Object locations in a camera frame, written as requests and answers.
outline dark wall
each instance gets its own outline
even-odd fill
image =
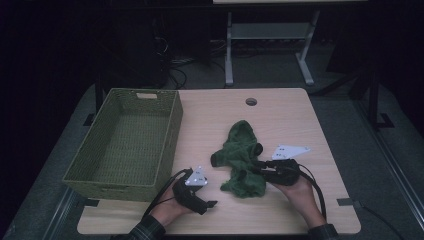
[[[328,66],[351,73],[371,63],[424,136],[424,1],[371,1],[349,14]]]
[[[93,83],[84,6],[2,2],[0,236]]]

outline person's left hand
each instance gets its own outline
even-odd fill
[[[181,215],[193,212],[190,209],[180,205],[174,198],[174,192],[172,191],[172,187],[177,181],[178,179],[176,179],[171,184],[171,186],[166,189],[162,197],[159,199],[159,202],[165,201],[167,199],[169,200],[156,205],[156,207],[154,207],[153,210],[150,212],[150,215],[156,218],[156,220],[158,220],[158,222],[160,222],[164,227],[168,226]]]

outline grommet hole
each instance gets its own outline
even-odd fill
[[[254,98],[248,98],[246,99],[246,104],[249,106],[255,106],[256,104],[258,104],[258,101]]]

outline basket handle slot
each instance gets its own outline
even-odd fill
[[[136,93],[138,99],[158,99],[156,93]]]
[[[102,187],[100,188],[100,190],[102,190],[103,192],[128,192],[127,187],[124,188],[106,188],[106,187]]]

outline table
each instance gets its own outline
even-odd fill
[[[258,4],[258,3],[325,3],[325,2],[357,2],[367,0],[214,0],[214,4]],[[225,85],[234,84],[231,61],[232,39],[304,39],[305,43],[296,53],[296,60],[306,85],[313,85],[314,80],[306,64],[306,55],[315,32],[320,11],[315,10],[310,22],[300,23],[233,23],[231,12],[227,23],[227,52],[225,56]]]
[[[213,168],[210,156],[222,148],[231,126],[246,120],[264,146],[259,160],[270,160],[278,144],[308,146],[311,151],[295,157],[314,174],[321,187],[328,222],[339,233],[353,234],[360,223],[352,206],[339,206],[349,198],[333,156],[305,90],[221,89],[180,90],[184,109],[173,173],[202,166],[208,185],[197,195],[218,204],[203,216],[185,215],[167,228],[167,234],[305,234],[307,226],[285,196],[267,185],[262,198],[239,199],[219,190],[229,179],[230,168]],[[246,99],[255,98],[249,106]],[[85,206],[78,224],[81,234],[128,233],[141,219],[148,203],[100,200]]]

